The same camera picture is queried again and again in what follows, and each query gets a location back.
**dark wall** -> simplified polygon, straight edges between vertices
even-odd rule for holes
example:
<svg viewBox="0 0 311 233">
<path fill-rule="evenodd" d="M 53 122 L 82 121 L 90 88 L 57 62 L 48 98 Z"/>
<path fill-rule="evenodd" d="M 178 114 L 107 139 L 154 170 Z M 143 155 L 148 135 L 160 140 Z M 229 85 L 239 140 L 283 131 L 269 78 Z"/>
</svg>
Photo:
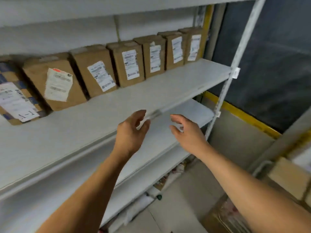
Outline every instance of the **dark wall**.
<svg viewBox="0 0 311 233">
<path fill-rule="evenodd" d="M 230 66 L 254 1 L 227 5 L 213 61 Z M 311 106 L 311 0 L 266 0 L 225 100 L 284 132 Z M 222 84 L 209 91 L 220 94 Z"/>
</svg>

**gray floor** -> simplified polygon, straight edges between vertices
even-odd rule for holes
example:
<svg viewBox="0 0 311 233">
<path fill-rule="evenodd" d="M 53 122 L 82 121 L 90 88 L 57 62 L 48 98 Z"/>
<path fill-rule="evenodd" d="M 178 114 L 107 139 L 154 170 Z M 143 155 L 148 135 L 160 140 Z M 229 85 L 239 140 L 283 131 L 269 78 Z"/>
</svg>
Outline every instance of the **gray floor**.
<svg viewBox="0 0 311 233">
<path fill-rule="evenodd" d="M 203 104 L 213 107 L 206 99 Z M 219 152 L 247 168 L 274 139 L 228 111 L 222 111 L 210 143 Z M 198 162 L 118 233 L 206 232 L 199 220 L 214 206 L 224 191 L 208 168 Z"/>
</svg>

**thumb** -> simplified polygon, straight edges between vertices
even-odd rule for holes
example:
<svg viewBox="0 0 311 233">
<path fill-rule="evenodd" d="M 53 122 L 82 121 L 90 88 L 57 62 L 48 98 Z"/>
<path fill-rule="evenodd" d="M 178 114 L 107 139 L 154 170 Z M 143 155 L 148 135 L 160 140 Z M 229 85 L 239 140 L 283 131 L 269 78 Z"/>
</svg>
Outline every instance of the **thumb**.
<svg viewBox="0 0 311 233">
<path fill-rule="evenodd" d="M 176 139 L 177 139 L 177 137 L 181 134 L 181 131 L 179 131 L 179 130 L 177 129 L 177 127 L 175 127 L 174 125 L 170 125 L 169 128 L 171 129 L 173 135 L 174 135 L 174 136 L 176 137 Z"/>
<path fill-rule="evenodd" d="M 144 124 L 142 125 L 142 127 L 139 129 L 139 132 L 140 132 L 143 136 L 145 136 L 146 133 L 148 132 L 149 127 L 150 127 L 150 123 L 151 123 L 150 119 L 147 119 L 147 120 L 144 122 Z"/>
</svg>

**white metal upright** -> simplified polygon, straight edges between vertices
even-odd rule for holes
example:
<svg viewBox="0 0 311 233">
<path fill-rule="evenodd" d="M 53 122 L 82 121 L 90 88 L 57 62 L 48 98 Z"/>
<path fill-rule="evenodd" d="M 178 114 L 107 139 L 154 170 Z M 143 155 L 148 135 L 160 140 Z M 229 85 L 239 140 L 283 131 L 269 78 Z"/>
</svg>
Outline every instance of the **white metal upright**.
<svg viewBox="0 0 311 233">
<path fill-rule="evenodd" d="M 251 37 L 251 34 L 254 30 L 254 27 L 257 23 L 258 17 L 261 13 L 261 10 L 262 10 L 262 7 L 263 7 L 265 1 L 266 0 L 256 0 L 255 1 L 252 12 L 249 16 L 248 22 L 245 26 L 243 35 L 241 37 L 238 49 L 236 50 L 235 56 L 233 58 L 233 61 L 231 64 L 231 73 L 229 75 L 229 78 L 225 81 L 225 83 L 222 87 L 222 90 L 220 92 L 220 96 L 219 96 L 219 99 L 217 101 L 217 104 L 215 105 L 215 108 L 214 108 L 215 115 L 214 115 L 212 121 L 208 124 L 208 128 L 207 128 L 206 133 L 205 133 L 205 139 L 206 140 L 208 139 L 209 135 L 211 134 L 211 131 L 212 131 L 212 128 L 215 124 L 216 118 L 219 117 L 219 115 L 220 115 L 220 108 L 223 104 L 223 101 L 224 101 L 226 95 L 227 95 L 228 89 L 229 89 L 231 82 L 232 82 L 232 78 L 233 78 L 233 76 L 234 76 L 234 74 L 235 74 L 235 72 L 239 66 L 239 63 L 240 63 L 241 58 L 243 56 L 243 53 L 246 49 L 247 43 Z"/>
</svg>

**left forearm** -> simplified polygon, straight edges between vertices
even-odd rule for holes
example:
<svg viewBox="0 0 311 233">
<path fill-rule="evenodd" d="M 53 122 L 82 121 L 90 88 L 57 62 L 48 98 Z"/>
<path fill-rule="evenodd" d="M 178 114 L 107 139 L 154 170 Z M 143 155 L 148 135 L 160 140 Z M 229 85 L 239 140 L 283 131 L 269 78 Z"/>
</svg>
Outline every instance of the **left forearm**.
<svg viewBox="0 0 311 233">
<path fill-rule="evenodd" d="M 37 233 L 98 231 L 117 178 L 125 165 L 115 151 L 97 171 L 65 201 Z"/>
</svg>

